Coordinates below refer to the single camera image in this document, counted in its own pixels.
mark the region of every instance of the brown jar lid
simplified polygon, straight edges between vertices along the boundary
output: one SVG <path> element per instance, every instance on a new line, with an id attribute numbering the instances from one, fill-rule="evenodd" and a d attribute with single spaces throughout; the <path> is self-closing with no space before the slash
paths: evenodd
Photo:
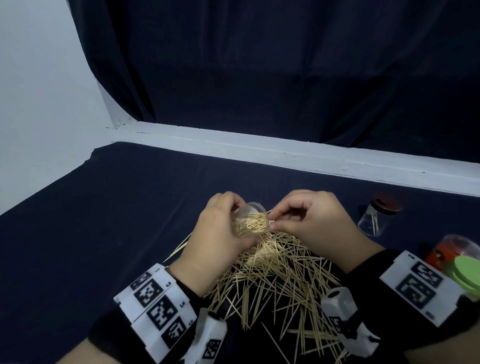
<path id="1" fill-rule="evenodd" d="M 370 201 L 371 206 L 385 215 L 395 215 L 403 209 L 403 203 L 393 194 L 377 192 Z"/>

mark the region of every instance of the hand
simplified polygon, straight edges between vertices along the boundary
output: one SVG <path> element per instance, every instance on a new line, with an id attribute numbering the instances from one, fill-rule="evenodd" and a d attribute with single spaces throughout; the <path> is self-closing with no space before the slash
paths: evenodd
<path id="1" fill-rule="evenodd" d="M 295 190 L 269 214 L 273 231 L 299 238 L 313 253 L 350 272 L 383 248 L 357 228 L 331 192 Z"/>
<path id="2" fill-rule="evenodd" d="M 207 203 L 181 256 L 169 272 L 200 297 L 225 273 L 256 238 L 240 239 L 230 227 L 231 212 L 245 205 L 233 192 L 216 194 Z"/>

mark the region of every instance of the red container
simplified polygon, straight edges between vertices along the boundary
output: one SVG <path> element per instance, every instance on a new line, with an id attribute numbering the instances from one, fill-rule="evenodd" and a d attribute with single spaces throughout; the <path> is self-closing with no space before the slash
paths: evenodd
<path id="1" fill-rule="evenodd" d="M 449 234 L 428 254 L 425 262 L 441 271 L 459 255 L 480 259 L 480 247 L 464 236 Z"/>

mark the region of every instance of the dark blue curtain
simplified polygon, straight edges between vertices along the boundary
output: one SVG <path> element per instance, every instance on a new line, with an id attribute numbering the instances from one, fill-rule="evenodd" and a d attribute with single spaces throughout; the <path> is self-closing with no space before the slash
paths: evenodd
<path id="1" fill-rule="evenodd" d="M 480 162 L 478 0 L 70 0 L 148 122 Z"/>

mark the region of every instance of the left hand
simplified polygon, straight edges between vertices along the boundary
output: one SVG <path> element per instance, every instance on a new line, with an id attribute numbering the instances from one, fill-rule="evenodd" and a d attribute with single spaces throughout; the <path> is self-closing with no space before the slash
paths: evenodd
<path id="1" fill-rule="evenodd" d="M 200 297 L 241 253 L 258 242 L 258 238 L 240 239 L 231 230 L 231 212 L 244 205 L 245 201 L 230 191 L 210 198 L 181 256 L 168 268 Z"/>

